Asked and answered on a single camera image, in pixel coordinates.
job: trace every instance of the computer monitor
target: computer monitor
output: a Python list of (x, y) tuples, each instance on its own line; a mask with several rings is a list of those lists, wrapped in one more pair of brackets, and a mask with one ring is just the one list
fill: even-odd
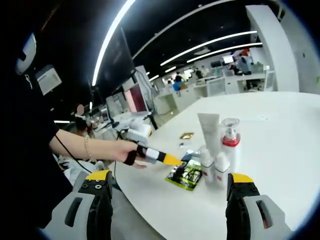
[(147, 111), (146, 102), (138, 83), (125, 91), (124, 96), (132, 113)]
[(225, 64), (229, 64), (229, 63), (233, 63), (234, 62), (234, 56), (233, 55), (224, 56), (222, 58), (223, 58), (223, 61), (224, 61)]

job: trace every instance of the white bottle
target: white bottle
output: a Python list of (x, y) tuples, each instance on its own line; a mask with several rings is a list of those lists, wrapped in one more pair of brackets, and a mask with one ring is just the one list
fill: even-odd
[(215, 178), (216, 183), (221, 188), (228, 186), (228, 174), (230, 173), (230, 162), (224, 152), (220, 152), (216, 156), (215, 161)]
[(241, 163), (241, 136), (236, 131), (239, 121), (237, 118), (226, 118), (221, 123), (226, 128), (225, 134), (222, 137), (221, 150), (230, 161), (231, 172), (237, 172)]
[(200, 162), (204, 181), (211, 185), (215, 181), (215, 160), (207, 148), (200, 149)]

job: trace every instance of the desk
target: desk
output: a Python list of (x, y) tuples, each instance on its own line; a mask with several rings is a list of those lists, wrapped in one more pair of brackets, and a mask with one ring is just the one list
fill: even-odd
[(197, 100), (193, 88), (188, 87), (179, 92), (164, 93), (154, 98), (157, 113), (159, 115), (166, 114), (173, 109), (182, 112)]
[(254, 79), (265, 79), (265, 73), (253, 73), (251, 75), (242, 76), (225, 76), (225, 93), (226, 94), (239, 94), (243, 93), (243, 83), (242, 81), (254, 80)]
[[(260, 92), (202, 98), (155, 131), (149, 146), (182, 157), (187, 149), (178, 147), (179, 136), (195, 132), (191, 149), (199, 148), (205, 141), (197, 113), (240, 119), (239, 172), (254, 180), (296, 230), (320, 188), (320, 95)], [(207, 188), (201, 179), (193, 192), (186, 191), (165, 181), (172, 168), (159, 162), (138, 170), (120, 163), (116, 179), (134, 208), (167, 240), (225, 240), (226, 190)]]
[[(127, 120), (129, 118), (136, 118), (136, 119), (142, 119), (145, 124), (149, 124), (152, 128), (152, 131), (155, 131), (155, 126), (152, 124), (152, 121), (150, 119), (145, 119), (146, 116), (149, 113), (147, 111), (144, 112), (124, 112), (121, 114), (116, 115), (113, 120), (115, 122), (121, 122), (123, 120)], [(110, 124), (108, 127), (104, 127), (100, 129), (99, 131), (94, 133), (96, 139), (101, 140), (116, 140), (117, 139), (117, 133), (113, 129), (112, 125)]]
[(207, 84), (195, 85), (193, 91), (197, 100), (208, 97)]
[(200, 80), (212, 80), (212, 79), (218, 79), (218, 78), (221, 78), (222, 76), (206, 76), (206, 77), (203, 77), (203, 78), (199, 78), (198, 81)]

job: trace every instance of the white pillar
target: white pillar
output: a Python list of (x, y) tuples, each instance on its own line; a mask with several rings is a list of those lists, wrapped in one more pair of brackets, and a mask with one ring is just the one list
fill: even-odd
[(299, 92), (295, 56), (279, 20), (266, 5), (248, 5), (246, 12), (263, 43), (270, 70), (275, 71), (276, 89)]
[(320, 57), (317, 46), (308, 29), (290, 9), (285, 9), (281, 20), (295, 57), (299, 74), (299, 88), (302, 93), (320, 94)]

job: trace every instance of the office worker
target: office worker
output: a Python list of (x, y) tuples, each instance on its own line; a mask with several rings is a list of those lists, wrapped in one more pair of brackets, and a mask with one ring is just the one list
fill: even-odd
[(238, 66), (239, 66), (240, 70), (243, 72), (243, 74), (245, 74), (245, 75), (250, 75), (251, 74), (248, 62), (247, 62), (246, 58), (243, 56), (242, 53), (239, 54), (237, 63), (238, 63)]
[(202, 72), (199, 70), (199, 68), (195, 69), (195, 75), (197, 76), (198, 79), (202, 79), (204, 77)]
[(241, 73), (239, 73), (240, 72), (239, 68), (237, 68), (234, 64), (230, 63), (228, 68), (229, 68), (229, 70), (233, 70), (234, 75), (239, 75), (239, 76), (242, 75)]
[[(15, 228), (10, 231), (13, 239), (19, 239), (19, 234), (23, 238), (39, 237), (38, 228), (49, 223), (53, 209), (72, 191), (70, 182), (53, 157), (53, 153), (69, 156), (58, 138), (78, 159), (124, 162), (128, 153), (137, 149), (135, 143), (124, 140), (87, 139), (85, 144), (83, 136), (59, 129), (54, 123), (34, 77), (34, 67), (30, 65), (34, 56), (24, 52), (27, 44), (35, 44), (32, 42), (35, 36), (31, 33), (44, 26), (47, 14), (52, 10), (46, 8), (49, 5), (40, 8), (39, 4), (28, 1), (25, 7), (13, 7), (16, 14), (8, 14), (9, 19), (5, 21), (10, 24), (8, 29), (15, 31), (6, 36), (9, 51), (2, 55), (6, 66), (3, 68), (1, 102), (7, 122), (2, 157), (4, 164), (9, 165), (3, 168), (8, 173), (4, 173), (2, 178), (7, 181), (3, 185), (7, 196), (5, 201), (11, 206), (10, 211), (3, 210), (2, 217), (6, 225)], [(135, 162), (133, 167), (143, 169), (146, 166)]]
[(207, 76), (208, 73), (210, 73), (209, 69), (206, 68), (205, 66), (202, 66), (202, 67), (201, 67), (201, 70), (202, 70), (203, 76)]
[(90, 137), (88, 133), (88, 125), (85, 120), (80, 117), (75, 117), (75, 134), (82, 137)]
[(173, 89), (174, 91), (178, 92), (181, 88), (180, 85), (183, 83), (183, 78), (180, 76), (180, 72), (176, 72), (176, 76), (174, 79)]

